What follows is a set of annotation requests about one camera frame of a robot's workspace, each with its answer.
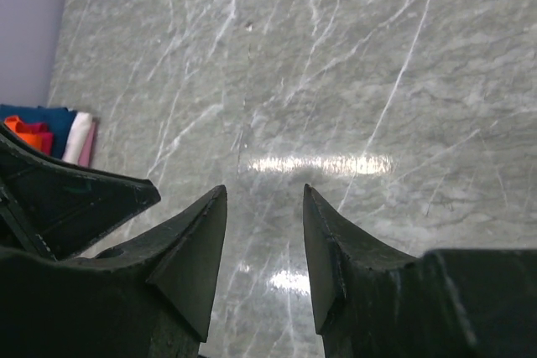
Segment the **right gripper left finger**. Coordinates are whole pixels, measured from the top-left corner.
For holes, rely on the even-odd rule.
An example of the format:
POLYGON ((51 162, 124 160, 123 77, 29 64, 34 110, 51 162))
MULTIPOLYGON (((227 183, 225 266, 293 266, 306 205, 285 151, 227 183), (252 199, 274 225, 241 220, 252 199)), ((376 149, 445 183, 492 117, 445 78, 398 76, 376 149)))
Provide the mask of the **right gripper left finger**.
POLYGON ((1 250, 4 357, 195 357, 208 336, 227 191, 93 258, 1 250))

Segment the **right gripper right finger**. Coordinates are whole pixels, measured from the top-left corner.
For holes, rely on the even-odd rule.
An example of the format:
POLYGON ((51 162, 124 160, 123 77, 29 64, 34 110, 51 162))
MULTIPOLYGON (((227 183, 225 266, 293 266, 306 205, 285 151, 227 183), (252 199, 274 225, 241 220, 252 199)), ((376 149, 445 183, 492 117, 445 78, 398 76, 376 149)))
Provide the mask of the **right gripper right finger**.
POLYGON ((533 357, 536 252, 403 253, 303 197, 315 331, 328 357, 533 357))

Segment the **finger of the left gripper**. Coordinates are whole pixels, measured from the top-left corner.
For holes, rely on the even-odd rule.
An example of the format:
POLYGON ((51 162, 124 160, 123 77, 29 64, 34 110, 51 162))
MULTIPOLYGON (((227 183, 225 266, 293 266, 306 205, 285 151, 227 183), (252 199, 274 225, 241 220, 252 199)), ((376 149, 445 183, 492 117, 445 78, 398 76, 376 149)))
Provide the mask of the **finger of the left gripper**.
POLYGON ((2 246, 71 258, 160 200, 148 179, 65 163, 1 127, 2 246))

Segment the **orange t shirt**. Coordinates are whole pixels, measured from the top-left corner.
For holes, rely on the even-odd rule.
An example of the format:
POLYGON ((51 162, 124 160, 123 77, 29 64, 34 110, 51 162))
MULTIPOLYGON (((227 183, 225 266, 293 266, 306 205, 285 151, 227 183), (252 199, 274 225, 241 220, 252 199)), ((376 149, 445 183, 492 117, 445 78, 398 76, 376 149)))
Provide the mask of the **orange t shirt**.
POLYGON ((45 123, 27 124, 19 116, 10 116, 4 119, 4 124, 25 143, 39 151, 43 150, 42 132, 48 129, 45 123))

